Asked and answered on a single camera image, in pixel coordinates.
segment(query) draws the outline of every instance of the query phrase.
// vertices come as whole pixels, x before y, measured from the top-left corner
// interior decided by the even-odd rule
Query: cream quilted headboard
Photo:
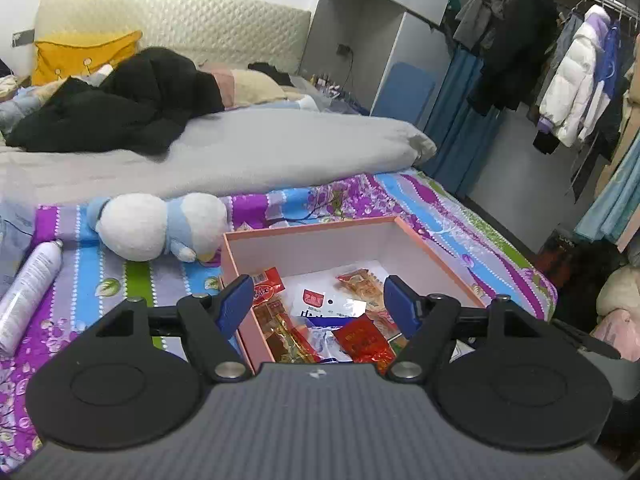
[[[295,73],[310,17],[260,0],[41,0],[35,38],[142,30],[140,47],[165,46],[196,64],[262,60]]]

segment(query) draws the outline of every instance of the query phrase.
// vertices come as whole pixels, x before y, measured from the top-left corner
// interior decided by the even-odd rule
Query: pink box
[[[224,283],[270,267],[284,278],[367,260],[379,261],[419,294],[440,292],[483,308],[471,287],[398,217],[233,232],[222,245]],[[254,370],[273,362],[253,311],[239,333]]]

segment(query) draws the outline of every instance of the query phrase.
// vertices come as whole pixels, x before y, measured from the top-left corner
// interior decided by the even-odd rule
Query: metal bolt
[[[223,379],[237,379],[246,372],[246,367],[242,363],[235,361],[225,361],[216,366],[216,375]]]
[[[391,373],[399,379],[415,379],[422,374],[422,367],[411,361],[400,361],[391,367]]]

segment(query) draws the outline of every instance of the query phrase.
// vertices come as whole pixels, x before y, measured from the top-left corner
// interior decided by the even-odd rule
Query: black jacket
[[[211,74],[171,50],[151,47],[118,65],[99,88],[69,78],[18,123],[6,144],[28,152],[161,155],[189,119],[223,109]]]
[[[474,90],[471,107],[487,115],[491,106],[516,110],[540,75],[558,24],[553,0],[512,0],[499,22]]]

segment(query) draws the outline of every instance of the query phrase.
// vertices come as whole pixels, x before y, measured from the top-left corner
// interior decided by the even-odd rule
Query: spray can
[[[62,242],[38,245],[0,300],[0,352],[12,357],[45,292],[62,266]]]

